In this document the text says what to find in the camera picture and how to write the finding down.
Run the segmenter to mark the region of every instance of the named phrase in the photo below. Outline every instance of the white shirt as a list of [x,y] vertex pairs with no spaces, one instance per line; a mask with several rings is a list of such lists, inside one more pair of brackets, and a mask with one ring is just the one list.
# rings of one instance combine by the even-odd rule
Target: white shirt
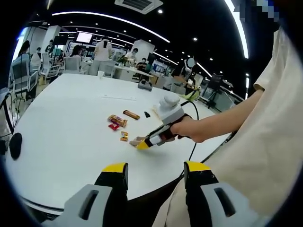
[[[303,66],[282,29],[274,40],[272,59],[254,85],[264,89],[261,99],[234,138],[206,162],[220,182],[267,216],[286,200],[303,162]],[[154,227],[190,226],[185,194],[182,181],[161,207]]]
[[101,41],[97,43],[96,49],[97,53],[95,55],[95,60],[97,61],[109,61],[109,52],[112,50],[112,44],[109,42],[106,45],[106,48],[104,46],[104,41]]

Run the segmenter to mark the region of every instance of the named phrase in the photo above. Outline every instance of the white pillar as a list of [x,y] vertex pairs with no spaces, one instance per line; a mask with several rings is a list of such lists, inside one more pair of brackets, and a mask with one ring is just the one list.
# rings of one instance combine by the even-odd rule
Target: white pillar
[[133,51],[134,48],[138,48],[139,51],[136,54],[136,58],[138,62],[141,62],[142,58],[147,59],[149,53],[153,53],[155,45],[152,45],[150,42],[140,39],[134,42],[131,51]]
[[61,27],[60,26],[50,26],[47,31],[46,31],[46,34],[45,34],[45,37],[44,37],[44,40],[43,40],[43,43],[42,43],[42,46],[41,46],[41,52],[44,53],[45,52],[45,49],[47,47],[47,45],[49,44],[49,41],[51,39],[54,40],[54,38],[59,35],[59,32],[61,30]]

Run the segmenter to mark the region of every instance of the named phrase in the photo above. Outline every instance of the screen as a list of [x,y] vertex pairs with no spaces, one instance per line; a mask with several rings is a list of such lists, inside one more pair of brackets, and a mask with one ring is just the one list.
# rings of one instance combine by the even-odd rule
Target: screen
[[79,32],[76,41],[89,44],[92,36],[93,36],[92,34]]

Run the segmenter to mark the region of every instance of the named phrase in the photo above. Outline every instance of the human hand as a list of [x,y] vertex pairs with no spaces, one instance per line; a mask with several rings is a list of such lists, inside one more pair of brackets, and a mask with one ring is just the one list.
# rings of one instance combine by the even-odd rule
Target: human hand
[[194,142],[202,143],[205,139],[200,127],[200,121],[193,120],[191,117],[184,117],[181,122],[171,126],[172,134],[177,134],[178,139],[190,137]]

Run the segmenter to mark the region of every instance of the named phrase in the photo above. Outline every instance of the round table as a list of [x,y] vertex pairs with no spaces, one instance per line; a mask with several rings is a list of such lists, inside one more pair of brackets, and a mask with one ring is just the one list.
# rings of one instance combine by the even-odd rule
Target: round table
[[[161,125],[152,107],[168,92],[141,90],[136,83],[118,79],[61,75],[38,95],[15,128],[23,137],[21,154],[14,161],[8,152],[6,168],[17,192],[27,205],[60,214],[64,203],[86,184],[94,184],[109,164],[129,164],[129,200],[173,181],[189,158],[192,140],[184,138],[148,150],[120,141],[121,131],[132,140]],[[213,115],[202,103],[196,105],[200,118]],[[124,110],[141,118],[134,120]],[[185,105],[184,110],[196,118],[192,105]],[[146,118],[144,111],[151,117]],[[111,114],[127,119],[126,127],[109,128]],[[198,144],[192,160],[205,159],[227,136]]]

